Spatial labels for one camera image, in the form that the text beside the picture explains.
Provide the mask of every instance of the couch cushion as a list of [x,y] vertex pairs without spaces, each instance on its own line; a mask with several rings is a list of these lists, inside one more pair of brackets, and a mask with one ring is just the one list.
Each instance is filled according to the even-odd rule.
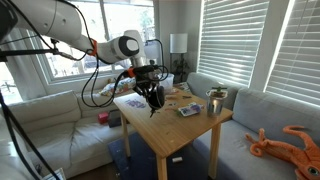
[[243,87],[240,85],[217,81],[214,77],[194,72],[191,72],[188,75],[187,83],[191,92],[202,99],[207,99],[206,92],[212,89],[212,87],[227,87],[228,97],[224,101],[223,106],[230,110],[233,109],[238,90]]
[[81,116],[73,91],[24,101],[9,108],[26,132],[74,122]]
[[[29,138],[38,151],[48,162],[53,170],[58,168],[69,168],[70,147],[75,123],[63,123],[28,134]],[[41,164],[43,174],[49,172],[44,167],[39,158],[32,151],[29,153],[34,165]]]
[[320,145],[320,108],[255,90],[241,89],[233,109],[233,119],[252,131],[265,129],[267,138],[304,147],[297,136],[286,134],[287,125],[302,125],[314,141]]
[[[123,96],[123,95],[127,95],[130,93],[133,93],[133,90],[129,90],[126,91],[124,93],[121,94],[117,94],[116,97],[118,96]],[[91,99],[91,92],[84,92],[83,97],[81,97],[81,93],[77,94],[77,98],[78,98],[78,103],[81,109],[81,117],[82,118],[86,118],[86,117],[92,117],[92,116],[97,116],[99,113],[102,112],[109,112],[111,110],[114,109],[118,109],[117,106],[114,103],[111,103],[111,105],[107,106],[107,107],[89,107],[89,106],[94,106],[95,104],[92,102]],[[107,102],[110,99],[110,96],[102,96],[99,94],[98,91],[93,91],[92,93],[92,98],[94,99],[95,103],[98,105],[104,104],[105,102]]]
[[[245,133],[254,139],[257,134],[230,120],[222,124],[218,160],[218,180],[237,179],[296,179],[295,166],[268,154],[256,157],[250,153],[251,143]],[[194,141],[194,146],[209,160],[211,131]]]
[[[133,131],[131,125],[128,125],[128,132]],[[121,137],[121,126],[109,128],[107,124],[99,124],[97,117],[80,119],[76,123],[72,139],[71,162],[78,163],[101,154],[104,154],[105,158],[111,162],[112,158],[108,153],[107,144]]]

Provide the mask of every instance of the orange octopus plush toy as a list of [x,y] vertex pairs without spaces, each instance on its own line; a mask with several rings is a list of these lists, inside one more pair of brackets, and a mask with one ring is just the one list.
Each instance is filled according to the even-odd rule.
[[305,143],[304,150],[285,142],[267,139],[264,135],[264,129],[261,128],[259,141],[255,141],[248,133],[246,134],[246,138],[252,143],[250,152],[261,157],[265,151],[272,156],[295,164],[297,166],[295,173],[299,180],[320,180],[320,148],[308,134],[294,130],[302,128],[304,127],[286,126],[283,131],[299,136]]

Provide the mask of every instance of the window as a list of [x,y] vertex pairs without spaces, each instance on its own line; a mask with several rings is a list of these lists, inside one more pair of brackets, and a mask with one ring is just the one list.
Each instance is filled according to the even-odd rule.
[[266,92],[320,106],[320,1],[296,0]]
[[268,0],[206,0],[197,71],[248,86]]
[[4,102],[6,104],[21,102],[22,99],[20,97],[17,86],[7,68],[7,65],[4,62],[0,62],[0,72],[0,88],[4,98]]
[[[155,39],[154,32],[154,10],[153,1],[141,1],[134,4],[116,4],[108,1],[104,4],[105,15],[107,19],[107,28],[103,24],[102,11],[100,3],[96,1],[71,1],[76,5],[86,18],[89,34],[98,42],[106,42],[105,34],[109,34],[109,39],[114,39],[123,35],[128,29],[138,30],[142,40]],[[86,35],[84,23],[82,24],[82,34]],[[80,58],[83,52],[70,48],[67,44],[59,42],[57,47],[60,51]],[[47,62],[44,63],[46,71],[51,80],[73,78],[78,75],[92,73],[96,67],[96,59],[92,56],[85,56],[82,61],[71,61],[61,56],[46,54]],[[100,72],[114,73],[118,69],[126,69],[131,66],[130,60],[124,60],[107,65],[100,62]]]

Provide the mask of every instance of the lamp shade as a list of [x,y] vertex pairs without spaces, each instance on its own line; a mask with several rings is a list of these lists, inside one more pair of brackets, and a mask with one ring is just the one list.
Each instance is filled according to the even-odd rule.
[[170,53],[186,53],[188,34],[170,34]]

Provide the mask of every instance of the wooden table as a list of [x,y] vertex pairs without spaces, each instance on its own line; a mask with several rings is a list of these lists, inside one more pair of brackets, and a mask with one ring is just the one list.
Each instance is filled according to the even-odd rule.
[[[199,114],[188,117],[183,117],[182,115],[179,116],[175,111],[178,107],[187,106],[191,102],[202,104],[205,107],[206,101],[189,93],[183,92],[182,90],[177,91],[177,93],[174,93],[176,97],[166,100],[164,107],[158,110],[151,118],[151,109],[142,96],[133,93],[114,99],[114,103],[121,111],[126,155],[127,157],[130,156],[127,131],[128,120],[155,152],[158,179],[166,180],[166,158],[206,131],[212,129],[208,175],[212,179],[215,179],[217,173],[221,122],[230,119],[233,113],[232,111],[223,108],[219,117],[210,118],[207,117],[207,110],[204,108]],[[183,99],[183,96],[191,96],[191,98]],[[145,107],[133,107],[129,105],[129,101],[139,101],[145,104]]]

